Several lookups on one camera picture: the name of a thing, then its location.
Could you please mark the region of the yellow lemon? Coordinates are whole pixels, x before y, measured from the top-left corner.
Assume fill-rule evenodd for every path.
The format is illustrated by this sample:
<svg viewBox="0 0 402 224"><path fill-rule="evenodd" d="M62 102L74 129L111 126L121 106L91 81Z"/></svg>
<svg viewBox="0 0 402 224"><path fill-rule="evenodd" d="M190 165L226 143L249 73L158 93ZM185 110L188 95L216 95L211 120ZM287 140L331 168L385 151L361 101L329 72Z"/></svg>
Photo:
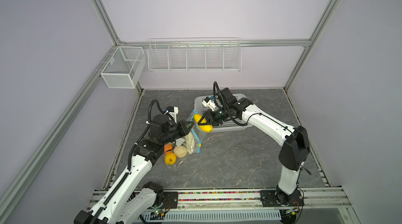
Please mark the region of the yellow lemon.
<svg viewBox="0 0 402 224"><path fill-rule="evenodd" d="M177 156L173 152L169 152L165 155L164 161L167 165L174 165L177 161Z"/></svg>

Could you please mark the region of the clear zip top bag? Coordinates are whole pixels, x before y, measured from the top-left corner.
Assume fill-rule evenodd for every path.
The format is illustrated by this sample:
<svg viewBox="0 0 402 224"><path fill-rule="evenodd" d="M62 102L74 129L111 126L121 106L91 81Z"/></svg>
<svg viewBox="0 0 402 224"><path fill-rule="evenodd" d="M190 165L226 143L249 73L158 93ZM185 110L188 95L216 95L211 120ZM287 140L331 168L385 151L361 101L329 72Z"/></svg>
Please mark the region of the clear zip top bag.
<svg viewBox="0 0 402 224"><path fill-rule="evenodd" d="M164 146L163 161L169 168L175 168L182 164L189 156L199 154L201 152L202 142L207 133L199 129L195 122L194 110L187 121L193 122L195 125L188 135L179 138L174 143L168 143Z"/></svg>

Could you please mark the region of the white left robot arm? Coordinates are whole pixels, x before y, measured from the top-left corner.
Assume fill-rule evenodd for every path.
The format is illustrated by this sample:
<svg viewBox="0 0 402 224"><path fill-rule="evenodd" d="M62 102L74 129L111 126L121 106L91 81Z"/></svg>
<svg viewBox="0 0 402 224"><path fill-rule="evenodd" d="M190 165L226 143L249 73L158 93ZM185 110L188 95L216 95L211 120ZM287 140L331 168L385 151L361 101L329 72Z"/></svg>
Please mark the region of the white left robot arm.
<svg viewBox="0 0 402 224"><path fill-rule="evenodd" d="M164 154L165 144L188 135L193 126L193 122L181 120L172 130L144 139L146 133L150 132L150 125L147 125L129 153L126 169L91 210L82 210L77 214L74 223L131 224L148 208L162 206L163 186L157 183L146 183L137 196L131 197L142 178Z"/></svg>

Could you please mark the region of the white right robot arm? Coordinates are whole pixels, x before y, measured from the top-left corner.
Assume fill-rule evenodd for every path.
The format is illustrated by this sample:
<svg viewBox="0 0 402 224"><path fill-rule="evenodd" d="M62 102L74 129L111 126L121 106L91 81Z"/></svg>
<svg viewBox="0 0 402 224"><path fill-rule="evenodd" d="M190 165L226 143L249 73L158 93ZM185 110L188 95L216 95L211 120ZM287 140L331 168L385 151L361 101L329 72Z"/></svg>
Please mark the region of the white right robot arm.
<svg viewBox="0 0 402 224"><path fill-rule="evenodd" d="M278 159L282 165L281 177L276 188L277 196L294 195L300 172L311 152L307 130L286 124L268 113L262 111L246 98L241 98L233 104L225 103L222 107L216 106L211 100L203 103L208 107L202 115L194 115L194 119L205 132L213 127L230 120L238 126L252 125L273 140L281 147Z"/></svg>

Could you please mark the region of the small white mesh basket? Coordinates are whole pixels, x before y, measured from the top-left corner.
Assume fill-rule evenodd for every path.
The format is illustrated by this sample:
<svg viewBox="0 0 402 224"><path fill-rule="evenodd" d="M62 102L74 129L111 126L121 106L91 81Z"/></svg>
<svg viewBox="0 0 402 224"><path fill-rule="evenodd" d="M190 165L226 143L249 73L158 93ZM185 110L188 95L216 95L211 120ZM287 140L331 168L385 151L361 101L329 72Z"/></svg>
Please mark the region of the small white mesh basket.
<svg viewBox="0 0 402 224"><path fill-rule="evenodd" d="M100 74L111 89L135 89L145 64L142 47L118 46Z"/></svg>

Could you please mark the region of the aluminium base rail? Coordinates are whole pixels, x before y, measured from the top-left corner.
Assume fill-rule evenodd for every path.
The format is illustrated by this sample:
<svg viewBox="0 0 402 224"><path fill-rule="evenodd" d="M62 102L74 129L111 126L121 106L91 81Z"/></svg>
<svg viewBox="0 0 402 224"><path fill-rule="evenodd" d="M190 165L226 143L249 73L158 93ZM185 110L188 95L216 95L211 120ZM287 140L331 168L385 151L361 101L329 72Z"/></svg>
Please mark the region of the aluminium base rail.
<svg viewBox="0 0 402 224"><path fill-rule="evenodd" d="M249 209L300 209L351 208L341 187L300 188L296 199L288 205L277 203L274 189L173 189L165 190L167 203L178 210L249 210Z"/></svg>

